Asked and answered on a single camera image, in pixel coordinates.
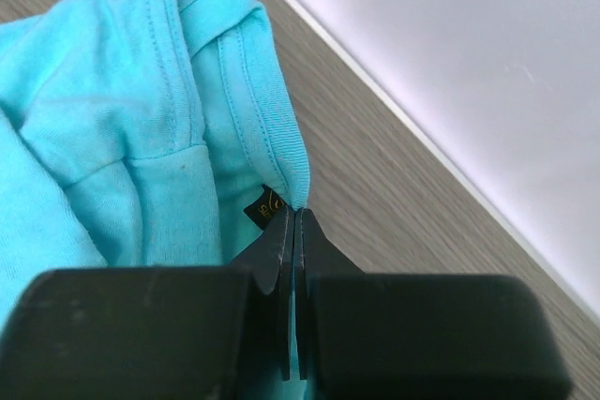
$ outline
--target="fabric fold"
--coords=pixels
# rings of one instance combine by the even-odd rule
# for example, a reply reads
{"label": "fabric fold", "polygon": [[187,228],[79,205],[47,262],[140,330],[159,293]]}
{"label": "fabric fold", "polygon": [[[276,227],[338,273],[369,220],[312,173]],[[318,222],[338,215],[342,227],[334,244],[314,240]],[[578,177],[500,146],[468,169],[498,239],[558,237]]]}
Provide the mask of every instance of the fabric fold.
{"label": "fabric fold", "polygon": [[0,325],[37,274],[227,262],[308,157],[263,5],[62,0],[0,25]]}

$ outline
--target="black label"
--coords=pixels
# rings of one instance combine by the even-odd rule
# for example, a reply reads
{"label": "black label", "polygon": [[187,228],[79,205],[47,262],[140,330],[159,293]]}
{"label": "black label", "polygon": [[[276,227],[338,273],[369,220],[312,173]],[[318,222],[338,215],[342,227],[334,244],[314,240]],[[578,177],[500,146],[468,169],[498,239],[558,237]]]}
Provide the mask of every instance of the black label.
{"label": "black label", "polygon": [[277,192],[269,186],[262,185],[264,192],[251,205],[244,208],[244,213],[252,219],[261,230],[266,229],[279,208],[285,206]]}

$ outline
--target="turquoise t-shirt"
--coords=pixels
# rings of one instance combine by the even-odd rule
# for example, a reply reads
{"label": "turquoise t-shirt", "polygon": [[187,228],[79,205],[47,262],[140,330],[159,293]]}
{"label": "turquoise t-shirt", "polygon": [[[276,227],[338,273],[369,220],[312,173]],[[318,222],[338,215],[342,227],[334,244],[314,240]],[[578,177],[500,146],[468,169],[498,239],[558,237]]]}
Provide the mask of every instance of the turquoise t-shirt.
{"label": "turquoise t-shirt", "polygon": [[220,264],[309,169],[254,0],[63,0],[0,26],[0,327],[52,268]]}

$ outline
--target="white wall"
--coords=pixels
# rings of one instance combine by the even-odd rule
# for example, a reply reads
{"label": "white wall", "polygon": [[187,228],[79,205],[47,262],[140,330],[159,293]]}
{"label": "white wall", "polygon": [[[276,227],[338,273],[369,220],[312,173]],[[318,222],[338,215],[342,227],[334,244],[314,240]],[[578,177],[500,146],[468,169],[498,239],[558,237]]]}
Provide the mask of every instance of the white wall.
{"label": "white wall", "polygon": [[600,315],[600,0],[299,1]]}

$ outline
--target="wood grain surface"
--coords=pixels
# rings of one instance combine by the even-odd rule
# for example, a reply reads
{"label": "wood grain surface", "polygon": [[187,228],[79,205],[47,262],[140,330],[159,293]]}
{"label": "wood grain surface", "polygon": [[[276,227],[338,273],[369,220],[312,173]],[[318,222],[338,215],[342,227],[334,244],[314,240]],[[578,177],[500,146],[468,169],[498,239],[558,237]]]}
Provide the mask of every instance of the wood grain surface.
{"label": "wood grain surface", "polygon": [[[0,0],[0,21],[57,0]],[[600,330],[282,0],[261,0],[313,174],[310,206],[368,271],[502,273],[542,299],[577,389],[600,399]]]}

